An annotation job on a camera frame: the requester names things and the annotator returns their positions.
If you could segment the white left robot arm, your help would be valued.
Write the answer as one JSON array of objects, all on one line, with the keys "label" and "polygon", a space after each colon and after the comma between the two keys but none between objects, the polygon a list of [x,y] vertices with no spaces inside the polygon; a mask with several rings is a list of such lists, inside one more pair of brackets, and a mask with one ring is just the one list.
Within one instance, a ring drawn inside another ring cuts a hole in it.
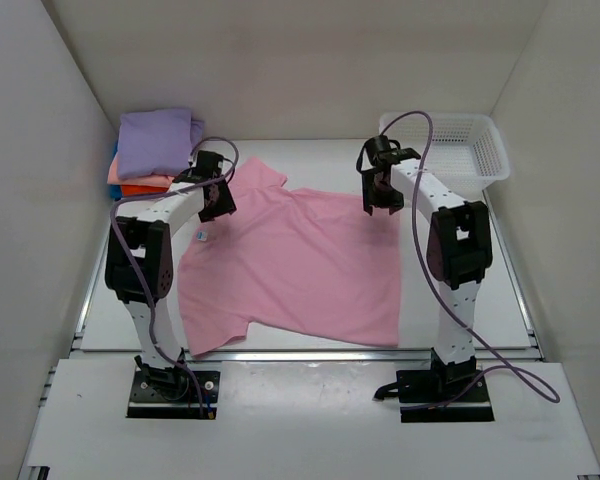
[{"label": "white left robot arm", "polygon": [[176,340],[166,300],[174,282],[172,238],[194,217],[207,222],[236,211],[228,186],[236,163],[200,150],[168,191],[149,195],[136,214],[111,212],[105,284],[133,320],[144,381],[168,399],[199,386]]}]

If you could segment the pink t-shirt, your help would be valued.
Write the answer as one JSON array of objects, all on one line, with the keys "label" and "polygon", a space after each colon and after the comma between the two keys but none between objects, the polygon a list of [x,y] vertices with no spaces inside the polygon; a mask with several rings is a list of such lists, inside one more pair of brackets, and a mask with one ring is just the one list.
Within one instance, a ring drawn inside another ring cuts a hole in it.
[{"label": "pink t-shirt", "polygon": [[289,190],[256,158],[236,172],[237,209],[202,224],[182,255],[179,313],[201,355],[252,323],[335,341],[394,347],[401,307],[400,219],[358,196]]}]

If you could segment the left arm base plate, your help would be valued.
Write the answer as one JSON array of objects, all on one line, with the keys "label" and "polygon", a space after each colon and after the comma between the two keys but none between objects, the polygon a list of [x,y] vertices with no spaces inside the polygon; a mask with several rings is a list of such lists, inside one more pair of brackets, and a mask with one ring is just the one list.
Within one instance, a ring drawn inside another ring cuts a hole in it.
[{"label": "left arm base plate", "polygon": [[131,419],[215,420],[221,372],[194,371],[201,395],[191,377],[181,370],[167,370],[166,378],[156,370],[137,368],[131,384],[126,417]]}]

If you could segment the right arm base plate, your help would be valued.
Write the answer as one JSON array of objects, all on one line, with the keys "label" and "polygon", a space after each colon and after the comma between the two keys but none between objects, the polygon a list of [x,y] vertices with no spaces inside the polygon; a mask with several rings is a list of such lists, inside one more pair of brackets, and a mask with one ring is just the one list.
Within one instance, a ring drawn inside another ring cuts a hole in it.
[{"label": "right arm base plate", "polygon": [[479,372],[443,385],[432,370],[398,370],[373,400],[397,399],[403,424],[488,423],[495,420],[486,381]]}]

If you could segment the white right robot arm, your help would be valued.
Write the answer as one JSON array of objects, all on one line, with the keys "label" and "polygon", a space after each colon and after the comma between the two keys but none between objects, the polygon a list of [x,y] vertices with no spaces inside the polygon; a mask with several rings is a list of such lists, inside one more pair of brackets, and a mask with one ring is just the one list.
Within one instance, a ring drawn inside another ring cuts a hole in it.
[{"label": "white right robot arm", "polygon": [[415,150],[378,135],[365,141],[356,161],[366,213],[379,208],[395,213],[409,205],[429,223],[419,258],[442,300],[431,363],[426,370],[398,374],[376,394],[414,403],[451,400],[477,377],[471,330],[477,294],[493,261],[486,204],[452,192],[420,160]]}]

